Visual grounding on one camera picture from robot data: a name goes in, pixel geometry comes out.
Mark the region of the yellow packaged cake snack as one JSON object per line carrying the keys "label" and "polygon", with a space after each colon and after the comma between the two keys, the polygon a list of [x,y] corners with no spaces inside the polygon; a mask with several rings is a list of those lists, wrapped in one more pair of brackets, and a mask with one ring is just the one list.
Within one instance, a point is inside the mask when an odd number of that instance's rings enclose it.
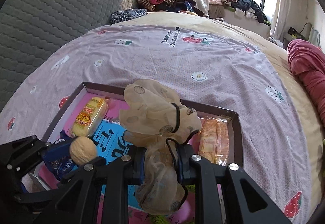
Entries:
{"label": "yellow packaged cake snack", "polygon": [[91,137],[104,119],[107,111],[108,103],[106,99],[92,97],[77,115],[70,129],[71,137]]}

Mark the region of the clothes pile on windowsill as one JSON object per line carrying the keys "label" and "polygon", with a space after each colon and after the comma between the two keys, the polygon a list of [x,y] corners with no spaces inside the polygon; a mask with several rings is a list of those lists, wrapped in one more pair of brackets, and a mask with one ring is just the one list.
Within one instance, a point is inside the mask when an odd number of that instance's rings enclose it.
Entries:
{"label": "clothes pile on windowsill", "polygon": [[209,0],[209,3],[216,4],[218,1],[220,1],[221,5],[224,7],[244,12],[244,15],[250,12],[259,23],[264,23],[266,25],[271,24],[261,7],[254,0]]}

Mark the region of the walnut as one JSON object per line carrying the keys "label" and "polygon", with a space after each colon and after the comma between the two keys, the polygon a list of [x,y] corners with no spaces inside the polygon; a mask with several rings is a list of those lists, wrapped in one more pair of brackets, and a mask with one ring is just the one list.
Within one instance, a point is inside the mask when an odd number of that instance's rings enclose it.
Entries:
{"label": "walnut", "polygon": [[72,141],[69,154],[71,159],[78,166],[84,165],[98,156],[96,145],[88,138],[79,136]]}

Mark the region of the pink green blanket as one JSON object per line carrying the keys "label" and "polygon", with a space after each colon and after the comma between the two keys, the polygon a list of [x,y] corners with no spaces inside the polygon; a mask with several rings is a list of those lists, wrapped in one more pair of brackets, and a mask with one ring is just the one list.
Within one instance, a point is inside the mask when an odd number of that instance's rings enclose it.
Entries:
{"label": "pink green blanket", "polygon": [[288,44],[288,64],[292,74],[305,87],[324,123],[324,53],[308,41],[295,39]]}

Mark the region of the beige mesh scrunchie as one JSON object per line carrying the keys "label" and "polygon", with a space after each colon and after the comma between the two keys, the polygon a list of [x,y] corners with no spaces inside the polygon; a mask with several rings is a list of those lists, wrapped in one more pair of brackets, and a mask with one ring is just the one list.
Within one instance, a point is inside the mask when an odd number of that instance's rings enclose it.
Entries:
{"label": "beige mesh scrunchie", "polygon": [[146,149],[144,180],[135,190],[137,202],[151,215],[172,214],[187,198],[187,189],[177,179],[176,148],[187,144],[202,123],[173,89],[154,80],[127,85],[124,100],[129,106],[119,112],[124,139]]}

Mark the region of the blue cookie packet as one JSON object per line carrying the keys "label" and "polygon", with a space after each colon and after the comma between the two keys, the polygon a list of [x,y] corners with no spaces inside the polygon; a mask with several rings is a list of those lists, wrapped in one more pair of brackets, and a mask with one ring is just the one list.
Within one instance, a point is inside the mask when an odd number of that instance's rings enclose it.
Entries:
{"label": "blue cookie packet", "polygon": [[[68,137],[68,135],[65,133],[65,130],[62,130],[60,132],[60,137],[55,142],[60,142],[61,140],[68,139],[72,138]],[[61,181],[66,174],[69,174],[76,167],[76,164],[73,162],[71,157],[65,157],[54,162],[44,161],[44,163],[47,169],[55,176],[58,181]]]}

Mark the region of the dark shallow box tray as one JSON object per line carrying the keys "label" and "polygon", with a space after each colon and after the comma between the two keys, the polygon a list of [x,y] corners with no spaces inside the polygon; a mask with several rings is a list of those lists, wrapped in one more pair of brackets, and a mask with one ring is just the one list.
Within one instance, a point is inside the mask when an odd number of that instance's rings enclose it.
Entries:
{"label": "dark shallow box tray", "polygon": [[176,182],[170,148],[178,144],[190,144],[218,165],[242,164],[236,112],[181,100],[173,89],[154,80],[139,80],[126,88],[84,82],[71,97],[61,99],[59,108],[43,136],[48,142],[88,136],[108,163],[125,155],[132,144],[147,148],[145,178],[153,174],[154,157],[159,157],[164,171],[146,186],[148,194],[171,193],[163,180]]}

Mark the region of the pink floral bedsheet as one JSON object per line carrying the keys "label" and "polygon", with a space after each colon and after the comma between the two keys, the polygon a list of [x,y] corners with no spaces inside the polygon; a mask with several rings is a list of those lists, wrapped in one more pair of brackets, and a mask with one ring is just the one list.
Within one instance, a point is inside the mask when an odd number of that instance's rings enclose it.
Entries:
{"label": "pink floral bedsheet", "polygon": [[163,26],[104,26],[62,46],[1,112],[1,142],[45,134],[60,100],[82,82],[125,87],[150,79],[181,99],[239,115],[244,170],[293,223],[311,207],[306,136],[289,88],[264,45]]}

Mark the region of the blue knitted item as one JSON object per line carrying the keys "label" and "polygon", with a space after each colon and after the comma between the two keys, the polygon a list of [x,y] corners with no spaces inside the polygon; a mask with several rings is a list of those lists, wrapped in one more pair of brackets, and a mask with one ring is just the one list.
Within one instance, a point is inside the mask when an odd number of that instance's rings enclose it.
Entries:
{"label": "blue knitted item", "polygon": [[129,21],[131,19],[139,18],[147,14],[146,9],[127,9],[115,11],[111,14],[109,23],[115,24],[119,22]]}

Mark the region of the beige bed blanket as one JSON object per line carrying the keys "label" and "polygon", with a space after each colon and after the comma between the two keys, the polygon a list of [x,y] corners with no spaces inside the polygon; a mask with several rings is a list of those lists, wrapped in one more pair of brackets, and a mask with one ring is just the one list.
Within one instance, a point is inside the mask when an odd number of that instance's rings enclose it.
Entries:
{"label": "beige bed blanket", "polygon": [[269,42],[259,34],[238,26],[209,19],[206,17],[178,14],[172,12],[151,12],[143,17],[125,22],[116,23],[115,26],[126,25],[152,25],[152,26],[179,26],[197,32],[211,33],[242,40],[260,48],[275,68],[288,90],[299,114],[303,131],[306,136],[307,148],[311,165],[311,205],[314,211],[321,203],[324,193],[323,170],[323,139],[324,127],[318,116],[309,95],[299,80],[291,73],[286,50]]}

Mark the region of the grey quilted headboard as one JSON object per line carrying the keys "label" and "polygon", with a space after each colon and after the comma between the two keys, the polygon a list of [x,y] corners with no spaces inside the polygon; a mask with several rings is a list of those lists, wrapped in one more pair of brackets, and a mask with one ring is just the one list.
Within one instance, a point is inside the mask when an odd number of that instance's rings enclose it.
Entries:
{"label": "grey quilted headboard", "polygon": [[1,106],[64,44],[108,24],[135,0],[6,0],[1,8]]}

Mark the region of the orange cracker packet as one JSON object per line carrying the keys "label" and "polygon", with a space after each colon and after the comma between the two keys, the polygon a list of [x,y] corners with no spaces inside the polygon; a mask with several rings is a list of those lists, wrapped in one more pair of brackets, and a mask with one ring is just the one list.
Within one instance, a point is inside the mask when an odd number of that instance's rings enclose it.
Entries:
{"label": "orange cracker packet", "polygon": [[206,117],[200,131],[198,154],[213,164],[226,166],[229,158],[228,121],[223,117]]}

